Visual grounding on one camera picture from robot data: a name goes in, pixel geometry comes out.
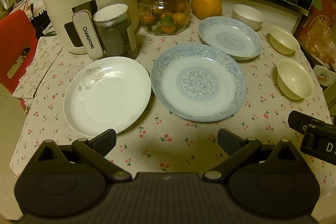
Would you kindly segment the white bowl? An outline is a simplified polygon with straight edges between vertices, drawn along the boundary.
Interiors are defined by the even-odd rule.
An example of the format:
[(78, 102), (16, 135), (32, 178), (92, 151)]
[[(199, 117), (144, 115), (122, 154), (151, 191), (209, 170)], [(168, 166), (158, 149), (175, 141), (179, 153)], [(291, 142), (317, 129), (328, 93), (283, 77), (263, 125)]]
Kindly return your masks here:
[(261, 28), (265, 20), (264, 15), (260, 11), (247, 5), (233, 5), (232, 18), (245, 23), (254, 30)]

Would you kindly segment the orange citrus on table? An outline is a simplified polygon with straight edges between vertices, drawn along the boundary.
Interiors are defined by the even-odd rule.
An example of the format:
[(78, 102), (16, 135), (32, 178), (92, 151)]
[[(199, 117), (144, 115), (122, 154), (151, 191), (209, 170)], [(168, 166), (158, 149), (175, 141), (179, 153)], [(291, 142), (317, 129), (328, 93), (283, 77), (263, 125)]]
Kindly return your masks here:
[(192, 0), (191, 9), (193, 14), (203, 20), (212, 16), (221, 16), (222, 1), (221, 0)]

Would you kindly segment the cream bowl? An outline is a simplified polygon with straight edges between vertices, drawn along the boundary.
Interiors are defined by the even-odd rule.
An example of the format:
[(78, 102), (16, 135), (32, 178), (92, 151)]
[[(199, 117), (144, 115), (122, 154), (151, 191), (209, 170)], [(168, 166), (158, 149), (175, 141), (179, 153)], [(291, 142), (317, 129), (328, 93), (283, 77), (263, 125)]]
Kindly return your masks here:
[(314, 95), (314, 83), (309, 73), (290, 58), (278, 61), (277, 82), (282, 93), (292, 100), (309, 99)]
[(270, 43), (277, 52), (283, 55), (290, 55), (300, 49), (299, 42), (288, 31), (278, 26), (271, 26), (269, 32)]

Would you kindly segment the red plastic stool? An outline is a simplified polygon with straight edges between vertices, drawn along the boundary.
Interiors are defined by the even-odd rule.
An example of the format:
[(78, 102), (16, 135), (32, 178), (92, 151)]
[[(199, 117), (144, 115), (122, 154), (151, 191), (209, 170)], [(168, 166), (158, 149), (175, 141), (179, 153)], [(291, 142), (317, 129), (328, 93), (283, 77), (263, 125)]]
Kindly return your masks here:
[[(11, 93), (19, 84), (19, 79), (26, 73), (37, 50), (36, 30), (22, 10), (17, 10), (1, 20), (1, 84)], [(7, 73), (15, 64), (22, 52), (30, 47), (30, 51), (12, 77)]]

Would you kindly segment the glass jar with metal lid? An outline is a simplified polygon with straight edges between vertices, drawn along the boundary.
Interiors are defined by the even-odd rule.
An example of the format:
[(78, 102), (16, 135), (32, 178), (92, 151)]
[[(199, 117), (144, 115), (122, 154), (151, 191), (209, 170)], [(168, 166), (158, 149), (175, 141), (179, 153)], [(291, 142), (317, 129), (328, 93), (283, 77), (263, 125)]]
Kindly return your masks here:
[(128, 5), (117, 3), (106, 6), (93, 15), (93, 22), (107, 56), (137, 58), (137, 42)]

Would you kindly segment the clear plastic snack bag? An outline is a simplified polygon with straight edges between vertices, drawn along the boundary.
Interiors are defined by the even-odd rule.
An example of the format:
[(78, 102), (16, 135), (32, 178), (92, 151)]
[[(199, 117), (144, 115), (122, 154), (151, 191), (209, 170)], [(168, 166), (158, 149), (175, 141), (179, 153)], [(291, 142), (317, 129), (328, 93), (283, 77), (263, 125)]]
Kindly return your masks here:
[(299, 38), (303, 49), (324, 63), (335, 64), (335, 33), (329, 28), (312, 28)]

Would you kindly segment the white plate with grey flowers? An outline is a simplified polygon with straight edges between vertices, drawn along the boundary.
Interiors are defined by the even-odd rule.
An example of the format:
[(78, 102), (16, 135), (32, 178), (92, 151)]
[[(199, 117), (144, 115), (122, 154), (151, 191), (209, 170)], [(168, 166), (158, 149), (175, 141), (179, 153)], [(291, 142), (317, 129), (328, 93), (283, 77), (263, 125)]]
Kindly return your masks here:
[(127, 57), (107, 57), (83, 68), (63, 102), (67, 124), (85, 137), (107, 129), (122, 133), (144, 112), (151, 96), (147, 70)]

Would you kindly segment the cherry print tablecloth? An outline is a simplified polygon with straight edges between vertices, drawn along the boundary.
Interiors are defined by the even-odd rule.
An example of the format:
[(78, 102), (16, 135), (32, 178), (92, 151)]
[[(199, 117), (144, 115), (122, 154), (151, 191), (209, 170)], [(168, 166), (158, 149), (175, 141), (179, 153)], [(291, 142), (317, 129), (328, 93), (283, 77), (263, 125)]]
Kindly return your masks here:
[[(282, 55), (269, 42), (269, 24), (263, 23), (258, 34), (262, 39), (261, 55), (240, 63), (247, 79), (247, 95), (238, 112), (214, 123), (185, 120), (152, 96), (142, 116), (117, 138), (108, 154), (111, 162), (135, 174), (137, 172), (199, 172), (216, 166), (226, 158), (218, 146), (217, 133), (227, 128), (241, 138), (255, 137), (264, 144), (289, 139), (297, 147), (302, 136), (288, 127), (291, 111), (297, 110), (330, 122), (330, 113), (319, 85), (307, 100), (293, 101), (277, 87), (276, 65)], [(19, 175), (42, 141), (52, 139), (70, 144), (79, 135), (66, 123), (63, 100), (75, 75), (91, 63), (87, 55), (74, 55), (61, 48), (56, 38), (39, 40), (37, 61), (19, 87), (26, 94), (37, 71), (53, 58), (54, 63), (31, 102), (21, 136), (11, 158), (10, 167)]]

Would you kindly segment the large blue patterned plate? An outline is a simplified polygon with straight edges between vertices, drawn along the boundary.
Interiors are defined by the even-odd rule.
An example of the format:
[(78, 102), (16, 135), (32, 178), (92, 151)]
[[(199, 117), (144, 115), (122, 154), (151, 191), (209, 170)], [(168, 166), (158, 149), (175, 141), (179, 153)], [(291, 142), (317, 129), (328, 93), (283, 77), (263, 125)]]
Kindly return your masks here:
[(153, 63), (151, 87), (173, 114), (195, 122), (217, 122), (243, 105), (247, 81), (228, 54), (204, 44), (185, 44), (163, 52)]

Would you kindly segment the glass jar of tangerines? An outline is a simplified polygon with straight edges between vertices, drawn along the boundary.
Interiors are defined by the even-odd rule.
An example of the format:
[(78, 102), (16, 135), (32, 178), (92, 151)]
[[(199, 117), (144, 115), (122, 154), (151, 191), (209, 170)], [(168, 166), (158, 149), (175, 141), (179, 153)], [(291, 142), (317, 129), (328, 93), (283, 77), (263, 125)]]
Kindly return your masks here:
[(189, 14), (187, 0), (142, 0), (138, 4), (143, 29), (153, 35), (182, 32), (189, 24)]

